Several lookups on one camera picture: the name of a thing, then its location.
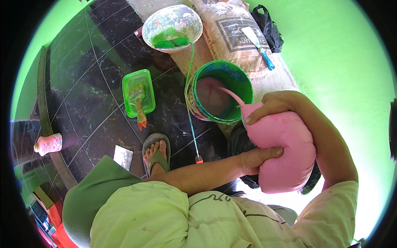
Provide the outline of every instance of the bottle cap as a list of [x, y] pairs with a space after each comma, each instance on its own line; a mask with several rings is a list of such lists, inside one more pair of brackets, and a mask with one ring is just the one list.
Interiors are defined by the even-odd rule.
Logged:
[[36, 143], [36, 144], [33, 146], [33, 150], [35, 150], [35, 152], [39, 152], [39, 144], [38, 144], [38, 143]]

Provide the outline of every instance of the hand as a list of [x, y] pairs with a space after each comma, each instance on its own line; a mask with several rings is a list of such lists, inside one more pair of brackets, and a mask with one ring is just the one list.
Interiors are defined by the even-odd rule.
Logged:
[[283, 155], [283, 148], [255, 148], [249, 152], [243, 152], [237, 155], [239, 158], [238, 165], [242, 176], [255, 175], [259, 173], [259, 166], [269, 158], [278, 158]]
[[266, 115], [286, 111], [296, 112], [296, 103], [304, 99], [307, 99], [305, 95], [293, 90], [266, 93], [262, 98], [263, 106], [253, 111], [250, 116], [246, 118], [245, 123], [250, 125], [254, 124]]

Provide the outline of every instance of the foot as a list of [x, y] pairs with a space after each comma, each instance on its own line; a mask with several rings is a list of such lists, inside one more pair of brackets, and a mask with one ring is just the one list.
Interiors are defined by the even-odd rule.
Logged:
[[[150, 160], [157, 152], [157, 150], [160, 150], [160, 154], [167, 160], [166, 148], [167, 144], [164, 140], [160, 140], [160, 142], [156, 142], [155, 144], [152, 144], [150, 148], [147, 148], [145, 154], [143, 155], [143, 161], [145, 163], [145, 166], [148, 167]], [[150, 177], [158, 176], [164, 173], [166, 173], [166, 171], [161, 166], [161, 164], [154, 163], [154, 165], [152, 166]]]

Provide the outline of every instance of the green plastic container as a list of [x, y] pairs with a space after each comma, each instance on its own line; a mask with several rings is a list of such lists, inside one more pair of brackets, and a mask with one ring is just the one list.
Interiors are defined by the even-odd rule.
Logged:
[[145, 85], [146, 98], [142, 104], [142, 110], [145, 114], [152, 112], [156, 108], [156, 101], [154, 100], [152, 78], [150, 77], [150, 71], [143, 69], [127, 74], [123, 77], [123, 98], [125, 111], [131, 118], [138, 116], [137, 108], [130, 104], [128, 101], [128, 89], [137, 83], [143, 83]]

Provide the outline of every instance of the pink bottle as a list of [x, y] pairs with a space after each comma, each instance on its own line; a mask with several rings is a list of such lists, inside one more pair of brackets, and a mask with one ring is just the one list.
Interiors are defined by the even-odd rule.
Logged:
[[60, 133], [53, 134], [48, 137], [40, 137], [33, 149], [40, 156], [44, 156], [49, 152], [58, 152], [62, 149], [62, 135]]

